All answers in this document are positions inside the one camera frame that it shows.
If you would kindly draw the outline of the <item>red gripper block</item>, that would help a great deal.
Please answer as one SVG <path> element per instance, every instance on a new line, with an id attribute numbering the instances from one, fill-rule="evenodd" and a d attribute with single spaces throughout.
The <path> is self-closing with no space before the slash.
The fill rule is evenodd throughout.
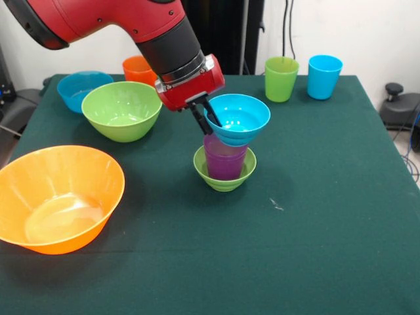
<path id="1" fill-rule="evenodd" d="M 222 127 L 213 107 L 207 99 L 203 99 L 203 115 L 192 100 L 203 95 L 211 95 L 225 86 L 225 79 L 214 54 L 205 57 L 203 66 L 188 79 L 174 83 L 164 83 L 161 79 L 155 81 L 156 92 L 163 104 L 171 111 L 183 110 L 188 106 L 204 135 L 212 135 L 213 129 L 208 122 Z"/>

